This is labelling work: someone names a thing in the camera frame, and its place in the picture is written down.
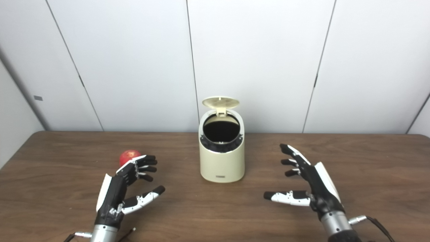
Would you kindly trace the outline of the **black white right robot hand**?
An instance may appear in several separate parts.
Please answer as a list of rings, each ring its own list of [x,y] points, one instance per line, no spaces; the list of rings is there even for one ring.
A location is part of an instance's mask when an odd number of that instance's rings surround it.
[[[280,144],[281,152],[291,158],[282,159],[281,164],[290,165],[293,169],[285,172],[286,177],[300,176],[310,186],[310,191],[291,190],[266,191],[264,199],[292,206],[307,206],[321,219],[327,213],[345,212],[339,194],[321,162],[311,164],[296,148]]]

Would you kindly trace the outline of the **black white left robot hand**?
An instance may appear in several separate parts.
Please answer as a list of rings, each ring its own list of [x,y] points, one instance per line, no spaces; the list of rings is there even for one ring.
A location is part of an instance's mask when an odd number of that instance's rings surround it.
[[[129,159],[114,176],[105,175],[96,204],[95,225],[120,229],[124,216],[136,212],[165,192],[164,186],[139,196],[125,198],[127,189],[139,179],[152,182],[148,172],[156,172],[154,155],[141,155]]]

